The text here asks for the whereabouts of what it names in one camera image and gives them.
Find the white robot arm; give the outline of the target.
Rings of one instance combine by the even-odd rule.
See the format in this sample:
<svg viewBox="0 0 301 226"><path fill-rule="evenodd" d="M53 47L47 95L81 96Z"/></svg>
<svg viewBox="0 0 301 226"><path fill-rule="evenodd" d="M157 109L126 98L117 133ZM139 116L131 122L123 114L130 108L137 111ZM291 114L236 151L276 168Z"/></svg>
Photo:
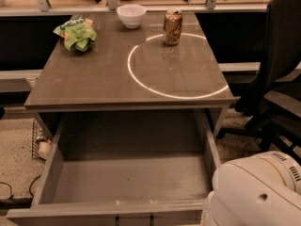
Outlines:
<svg viewBox="0 0 301 226"><path fill-rule="evenodd" d="M300 174L299 163L277 151L222 164L201 226L301 226Z"/></svg>

